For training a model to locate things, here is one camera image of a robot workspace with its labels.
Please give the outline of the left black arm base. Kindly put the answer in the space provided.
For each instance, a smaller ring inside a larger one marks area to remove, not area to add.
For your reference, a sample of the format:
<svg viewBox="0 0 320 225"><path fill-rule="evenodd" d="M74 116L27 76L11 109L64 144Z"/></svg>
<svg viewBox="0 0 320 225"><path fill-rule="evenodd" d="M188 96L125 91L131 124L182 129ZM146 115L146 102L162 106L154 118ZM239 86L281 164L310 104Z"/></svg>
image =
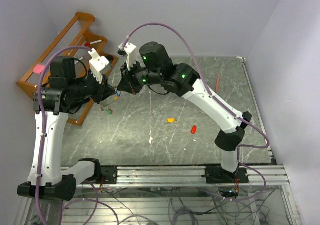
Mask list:
<svg viewBox="0 0 320 225"><path fill-rule="evenodd" d="M116 166L98 166L92 179L103 185L115 185L118 179L118 168Z"/></svg>

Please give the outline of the large keyring yellow handle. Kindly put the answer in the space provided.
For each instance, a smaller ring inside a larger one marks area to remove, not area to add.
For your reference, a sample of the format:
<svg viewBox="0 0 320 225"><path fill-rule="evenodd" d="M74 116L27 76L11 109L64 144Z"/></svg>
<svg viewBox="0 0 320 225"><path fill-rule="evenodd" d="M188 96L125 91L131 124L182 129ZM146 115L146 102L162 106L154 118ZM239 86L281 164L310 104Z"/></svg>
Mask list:
<svg viewBox="0 0 320 225"><path fill-rule="evenodd" d="M107 109L110 109L111 108L111 104L113 104L115 101L117 101L120 97L117 96L117 93L116 93L116 97L114 98L108 98L107 101L103 102L103 103L100 103L100 110L101 111L105 111Z"/></svg>

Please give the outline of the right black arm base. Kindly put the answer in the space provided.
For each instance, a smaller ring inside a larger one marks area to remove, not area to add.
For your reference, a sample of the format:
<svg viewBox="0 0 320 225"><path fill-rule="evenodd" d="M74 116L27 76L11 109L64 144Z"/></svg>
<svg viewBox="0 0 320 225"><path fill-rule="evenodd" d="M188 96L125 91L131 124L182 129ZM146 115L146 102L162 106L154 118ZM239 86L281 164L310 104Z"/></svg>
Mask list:
<svg viewBox="0 0 320 225"><path fill-rule="evenodd" d="M204 169L204 175L207 184L248 184L249 177L246 168L238 166L235 172L229 172L222 169L221 165L207 165Z"/></svg>

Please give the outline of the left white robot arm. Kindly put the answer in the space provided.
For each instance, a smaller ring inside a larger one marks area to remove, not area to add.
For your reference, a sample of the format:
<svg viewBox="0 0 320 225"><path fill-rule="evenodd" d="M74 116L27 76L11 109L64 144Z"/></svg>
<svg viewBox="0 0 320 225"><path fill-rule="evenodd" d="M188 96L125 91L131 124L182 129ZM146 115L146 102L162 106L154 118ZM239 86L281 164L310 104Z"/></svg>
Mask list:
<svg viewBox="0 0 320 225"><path fill-rule="evenodd" d="M63 133L69 115L94 101L99 104L115 94L108 85L107 72L112 69L111 55L95 59L82 77L76 77L76 58L58 56L50 64L49 87L42 87L33 96L36 139L30 174L18 185L21 197L70 201L77 185L87 180L91 184L102 178L96 158L82 158L70 171L62 172Z"/></svg>

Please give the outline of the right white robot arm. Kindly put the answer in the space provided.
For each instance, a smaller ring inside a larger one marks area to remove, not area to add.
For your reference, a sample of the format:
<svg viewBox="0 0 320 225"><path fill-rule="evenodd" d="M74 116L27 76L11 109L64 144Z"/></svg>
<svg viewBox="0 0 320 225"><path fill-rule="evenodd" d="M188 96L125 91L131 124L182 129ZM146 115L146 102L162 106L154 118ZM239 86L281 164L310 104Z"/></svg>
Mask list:
<svg viewBox="0 0 320 225"><path fill-rule="evenodd" d="M121 80L117 89L138 94L144 86L160 85L165 94L175 94L193 103L220 127L214 141L221 149L220 177L226 183L238 177L238 146L242 142L252 115L240 112L206 88L199 73L186 63L174 64L165 47L149 42L141 48L132 43L120 46L118 54L126 57L120 68Z"/></svg>

